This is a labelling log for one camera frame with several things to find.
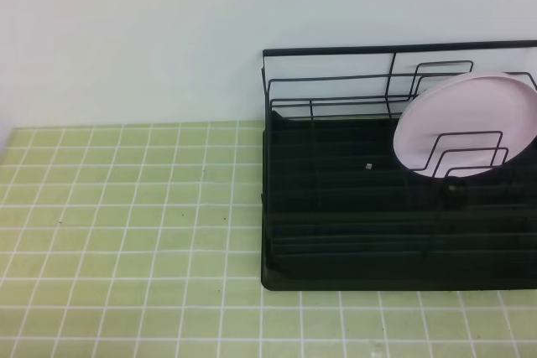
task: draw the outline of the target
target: tile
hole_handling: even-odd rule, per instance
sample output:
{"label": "tile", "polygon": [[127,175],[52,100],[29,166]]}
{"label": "tile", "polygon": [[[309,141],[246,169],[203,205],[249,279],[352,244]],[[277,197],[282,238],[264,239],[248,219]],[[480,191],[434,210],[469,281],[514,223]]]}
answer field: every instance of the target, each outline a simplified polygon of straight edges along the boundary
{"label": "tile", "polygon": [[261,302],[261,284],[259,280],[226,280],[226,306],[259,306]]}
{"label": "tile", "polygon": [[469,310],[467,319],[474,340],[509,339],[509,330],[501,310]]}
{"label": "tile", "polygon": [[192,277],[220,277],[224,274],[224,252],[192,252]]}
{"label": "tile", "polygon": [[147,290],[147,280],[115,279],[110,290],[110,306],[142,306]]}
{"label": "tile", "polygon": [[466,340],[467,328],[462,311],[426,310],[425,320],[432,340]]}
{"label": "tile", "polygon": [[183,304],[185,280],[152,280],[148,306],[180,306]]}
{"label": "tile", "polygon": [[185,308],[181,337],[218,337],[220,309]]}
{"label": "tile", "polygon": [[104,306],[110,280],[77,279],[70,300],[72,306]]}
{"label": "tile", "polygon": [[34,291],[34,280],[4,280],[0,286],[0,305],[26,305]]}
{"label": "tile", "polygon": [[188,261],[189,252],[157,252],[153,276],[157,278],[184,277],[188,272]]}
{"label": "tile", "polygon": [[142,309],[108,309],[102,322],[102,337],[136,337]]}
{"label": "tile", "polygon": [[41,279],[32,303],[38,306],[66,306],[72,285],[72,280]]}
{"label": "tile", "polygon": [[124,227],[127,224],[128,212],[130,208],[125,207],[99,207],[95,219],[95,226],[117,226]]}
{"label": "tile", "polygon": [[160,233],[159,250],[188,250],[192,243],[194,231],[182,228],[164,228]]}
{"label": "tile", "polygon": [[258,338],[260,325],[259,309],[224,309],[222,337]]}
{"label": "tile", "polygon": [[220,306],[222,280],[191,279],[186,290],[186,306]]}
{"label": "tile", "polygon": [[263,358],[301,358],[300,342],[263,341]]}
{"label": "tile", "polygon": [[69,309],[65,314],[62,337],[96,337],[102,309]]}
{"label": "tile", "polygon": [[64,312],[62,309],[30,309],[22,336],[52,337],[58,334]]}
{"label": "tile", "polygon": [[225,251],[227,230],[220,228],[197,228],[194,249],[206,251]]}
{"label": "tile", "polygon": [[537,340],[537,311],[509,310],[508,317],[515,339]]}
{"label": "tile", "polygon": [[119,256],[116,277],[146,278],[149,276],[153,256],[150,253],[129,253]]}
{"label": "tile", "polygon": [[385,310],[384,321],[389,339],[424,340],[425,329],[419,310]]}
{"label": "tile", "polygon": [[160,226],[164,208],[160,206],[135,205],[129,226]]}
{"label": "tile", "polygon": [[345,336],[348,339],[383,339],[380,310],[343,310]]}
{"label": "tile", "polygon": [[229,207],[226,205],[200,205],[198,226],[227,226]]}
{"label": "tile", "polygon": [[195,206],[168,205],[164,209],[163,226],[193,226],[195,223]]}
{"label": "tile", "polygon": [[181,309],[151,309],[145,311],[142,337],[177,337]]}
{"label": "tile", "polygon": [[300,338],[300,311],[298,309],[264,310],[263,337],[265,339]]}

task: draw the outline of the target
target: black dish rack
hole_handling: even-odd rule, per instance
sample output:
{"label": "black dish rack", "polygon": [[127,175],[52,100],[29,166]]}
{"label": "black dish rack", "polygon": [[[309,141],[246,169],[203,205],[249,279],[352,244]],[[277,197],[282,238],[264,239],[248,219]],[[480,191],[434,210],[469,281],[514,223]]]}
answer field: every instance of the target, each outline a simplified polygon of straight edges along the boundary
{"label": "black dish rack", "polygon": [[[474,69],[473,61],[454,54],[500,49],[537,49],[537,41],[263,51],[261,280],[266,288],[537,288],[537,142],[505,163],[508,149],[499,130],[439,133],[427,162],[435,163],[435,170],[448,153],[490,153],[488,166],[456,168],[495,167],[467,178],[453,171],[443,178],[419,175],[402,167],[393,151],[401,112],[426,79]],[[394,70],[400,54],[435,53],[451,57],[423,60],[408,72]],[[389,56],[388,73],[269,78],[265,64],[268,58],[376,54]],[[537,90],[530,73],[507,73]],[[382,93],[361,94],[360,83],[370,79],[383,80]],[[411,84],[394,89],[398,79]],[[355,96],[271,96],[278,83],[341,80],[357,83]],[[433,157],[446,136],[487,136],[493,144],[481,147],[476,141],[477,147]]]}

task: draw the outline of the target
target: white grout line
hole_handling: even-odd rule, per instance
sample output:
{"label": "white grout line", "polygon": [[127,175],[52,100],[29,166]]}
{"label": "white grout line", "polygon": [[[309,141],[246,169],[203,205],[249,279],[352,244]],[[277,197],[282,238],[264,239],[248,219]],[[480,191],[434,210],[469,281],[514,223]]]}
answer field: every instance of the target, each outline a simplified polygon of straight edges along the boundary
{"label": "white grout line", "polygon": [[[60,134],[60,140],[58,142],[58,146],[55,148],[55,150],[54,150],[54,152],[52,154],[52,158],[50,159],[50,164],[47,167],[46,172],[44,174],[45,178],[50,172],[50,168],[52,166],[52,161],[54,161],[54,159],[56,158],[56,155],[58,154],[58,150],[60,150],[60,143],[61,143],[62,139],[64,138],[64,135],[65,135],[65,130],[62,130],[62,132]],[[30,216],[32,215],[32,212],[34,211],[34,207],[37,204],[37,200],[41,196],[41,192],[43,191],[43,187],[44,187],[44,184],[41,184],[39,186],[39,189],[38,189],[37,193],[35,194],[34,203],[30,207],[29,214],[26,217],[26,221],[24,222],[24,227],[28,226]],[[45,270],[45,268],[47,266],[47,262],[49,261],[49,258],[50,258],[50,251],[52,250],[52,246],[54,245],[56,235],[58,234],[58,227],[59,226],[56,227],[56,229],[54,231],[54,234],[52,235],[52,238],[50,239],[49,250],[45,254],[41,269],[39,270],[39,275],[38,275],[38,277],[36,279],[36,282],[34,284],[34,288],[32,289],[32,293],[30,294],[30,298],[29,298],[29,301],[28,301],[28,306],[26,307],[26,311],[24,312],[23,321],[20,324],[20,328],[18,329],[17,339],[15,339],[15,342],[13,343],[13,348],[11,349],[10,358],[13,358],[15,356],[15,350],[17,349],[18,342],[20,340],[20,337],[23,335],[24,326],[26,325],[26,321],[28,320],[30,307],[32,305],[32,302],[34,301],[35,294],[37,293],[37,288],[39,286],[39,281],[43,277],[44,270]]]}
{"label": "white grout line", "polygon": [[[151,132],[152,132],[152,130],[149,130],[148,142],[147,142],[147,145],[145,147],[145,151],[143,152],[142,166],[143,166],[143,163],[145,162],[145,159],[146,159],[146,157],[148,155],[149,143],[151,142]],[[119,246],[119,251],[120,252],[123,250],[123,245],[125,244],[125,238],[127,238],[127,232],[128,232],[128,229],[129,229],[129,222],[131,220],[131,215],[133,214],[133,207],[134,207],[134,203],[136,202],[136,196],[138,194],[138,185],[139,185],[140,178],[142,177],[142,171],[143,170],[140,169],[140,172],[138,173],[138,182],[134,185],[135,186],[134,187],[134,194],[133,194],[133,198],[131,200],[131,205],[130,205],[130,207],[128,209],[127,225],[125,226],[125,229],[123,231],[123,237],[122,237],[122,240],[121,240],[121,244]],[[99,345],[98,340],[101,338],[102,327],[104,325],[104,321],[105,321],[105,318],[107,316],[108,303],[110,301],[110,295],[112,294],[112,288],[113,288],[113,285],[114,285],[114,280],[116,279],[117,267],[119,266],[120,256],[121,256],[120,254],[117,254],[116,262],[114,264],[114,268],[113,268],[113,271],[112,271],[112,280],[110,281],[110,285],[108,286],[107,297],[105,298],[104,309],[102,310],[101,323],[99,324],[99,330],[97,331],[97,338],[95,340],[95,343],[93,344],[93,351],[91,353],[91,358],[96,357],[97,347]]]}
{"label": "white grout line", "polygon": [[229,257],[229,240],[232,233],[232,214],[233,214],[233,193],[235,190],[235,167],[237,162],[237,143],[238,143],[238,123],[235,129],[235,151],[233,154],[233,172],[232,172],[232,188],[229,200],[229,214],[227,215],[227,238],[226,238],[226,256],[224,257],[224,282],[222,284],[222,304],[220,306],[220,324],[218,325],[218,346],[216,348],[216,358],[220,358],[222,348],[222,331],[224,323],[224,303],[226,301],[226,282],[227,282],[227,264]]}
{"label": "white grout line", "polygon": [[[179,130],[177,131],[177,138],[175,140],[174,161],[175,161],[175,157],[177,156],[177,150],[178,150],[178,147],[179,147],[180,134],[181,134],[181,128],[179,127]],[[172,178],[173,174],[174,174],[174,170],[172,169],[169,172],[168,186],[166,187],[166,198],[164,199],[165,204],[168,203],[169,188],[170,188],[171,178]],[[140,316],[140,323],[138,325],[138,333],[137,333],[137,337],[136,337],[136,344],[134,345],[133,358],[136,358],[136,356],[138,354],[138,348],[140,346],[140,339],[142,338],[143,320],[145,318],[145,312],[146,312],[146,308],[148,306],[149,292],[150,292],[150,289],[151,289],[151,283],[153,282],[154,265],[155,265],[155,262],[157,260],[157,251],[159,250],[160,237],[162,235],[162,230],[164,228],[165,216],[166,216],[166,209],[164,209],[164,211],[162,213],[162,216],[160,217],[159,233],[157,235],[157,241],[155,242],[154,250],[152,252],[153,257],[151,259],[151,268],[149,269],[148,285],[146,286],[145,295],[143,296],[142,314]]]}
{"label": "white grout line", "polygon": [[433,347],[430,343],[429,328],[427,327],[427,318],[425,317],[425,309],[423,306],[423,299],[421,298],[421,291],[418,291],[418,300],[420,301],[421,319],[423,320],[423,328],[425,329],[425,341],[427,342],[427,347],[429,348],[429,355],[430,358],[435,358],[435,354],[433,353]]}
{"label": "white grout line", "polygon": [[[206,139],[205,139],[205,151],[203,153],[203,168],[201,169],[202,173],[205,173],[206,161],[207,161],[207,149],[209,144],[209,133],[211,132],[211,123],[207,127]],[[201,204],[201,190],[203,186],[200,186],[198,189],[198,202],[196,205],[196,217],[194,219],[194,226],[198,224],[198,217],[200,216],[200,204]],[[192,269],[192,257],[194,251],[194,240],[196,238],[196,229],[193,230],[192,240],[190,241],[190,251],[188,256],[188,267],[186,269],[186,280],[185,280],[185,292],[183,293],[183,303],[181,304],[181,317],[179,322],[179,330],[177,332],[177,345],[175,346],[175,358],[179,357],[180,346],[181,346],[181,335],[183,334],[183,325],[185,320],[185,306],[186,306],[186,295],[188,294],[188,284],[190,279],[190,270]]]}
{"label": "white grout line", "polygon": [[[91,135],[90,135],[90,141],[89,142],[91,142],[91,138],[92,138],[93,134],[94,134],[94,132],[92,131]],[[119,150],[119,143],[121,142],[122,136],[123,136],[123,127],[119,131],[119,138],[117,140],[116,149],[114,151],[114,158],[116,157],[117,151]],[[105,181],[108,181],[108,178],[110,178],[111,173],[112,173],[112,166],[108,169],[107,177],[106,177]],[[105,188],[102,189],[101,195],[99,196],[99,204],[101,204],[102,199],[104,197],[104,192],[105,192],[104,189]],[[67,209],[67,205],[65,206],[64,210],[62,211],[62,217],[63,217],[63,214],[65,213],[66,209]],[[60,339],[61,333],[62,333],[64,325],[65,325],[65,318],[67,317],[67,311],[70,308],[70,301],[72,300],[73,293],[75,292],[76,282],[80,278],[79,276],[80,276],[80,273],[81,273],[82,265],[84,264],[84,259],[85,259],[86,254],[87,254],[88,245],[90,244],[91,234],[93,233],[93,231],[95,229],[97,214],[98,214],[98,209],[96,209],[94,211],[94,213],[93,213],[93,218],[91,219],[91,224],[89,226],[89,231],[87,232],[87,236],[86,236],[86,241],[84,242],[84,246],[82,247],[80,261],[78,262],[78,265],[76,267],[74,281],[70,286],[69,296],[67,297],[67,303],[65,304],[65,307],[63,307],[64,308],[64,313],[63,313],[63,315],[61,317],[60,327],[58,328],[58,333],[57,333],[57,336],[56,336],[56,340],[54,342],[54,345],[52,347],[52,351],[50,353],[51,358],[54,357],[56,349],[58,348],[59,339]]]}
{"label": "white grout line", "polygon": [[500,291],[498,291],[498,299],[500,300],[500,304],[502,305],[503,316],[505,317],[505,322],[507,323],[507,328],[509,330],[509,336],[511,337],[511,343],[513,344],[513,348],[514,348],[514,354],[516,355],[516,358],[520,358],[519,346],[517,345],[517,343],[516,343],[516,341],[514,339],[513,328],[511,327],[511,322],[509,321],[509,315],[508,315],[507,310],[505,308],[505,304],[503,303],[503,296],[502,296],[502,293]]}
{"label": "white grout line", "polygon": [[466,326],[467,333],[468,333],[468,342],[470,343],[470,348],[472,348],[472,356],[473,356],[473,358],[477,358],[476,347],[474,346],[475,340],[472,338],[472,332],[470,331],[470,324],[468,323],[467,309],[464,306],[464,301],[462,300],[461,292],[457,291],[456,295],[459,298],[459,304],[461,305],[462,316],[464,318],[464,325]]}
{"label": "white grout line", "polygon": [[383,296],[381,292],[377,292],[378,295],[378,308],[380,309],[380,319],[383,322],[383,332],[384,332],[384,348],[386,349],[386,358],[390,358],[389,355],[389,344],[388,344],[388,331],[386,329],[386,318],[384,318],[384,307],[383,307]]}

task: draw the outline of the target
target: green tiled countertop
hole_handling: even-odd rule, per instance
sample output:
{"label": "green tiled countertop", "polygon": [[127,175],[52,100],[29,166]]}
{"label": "green tiled countertop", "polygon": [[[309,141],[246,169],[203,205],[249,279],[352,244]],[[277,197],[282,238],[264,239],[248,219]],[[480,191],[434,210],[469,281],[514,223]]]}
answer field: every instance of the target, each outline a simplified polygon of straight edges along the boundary
{"label": "green tiled countertop", "polygon": [[261,122],[17,129],[0,358],[535,358],[537,292],[273,293]]}

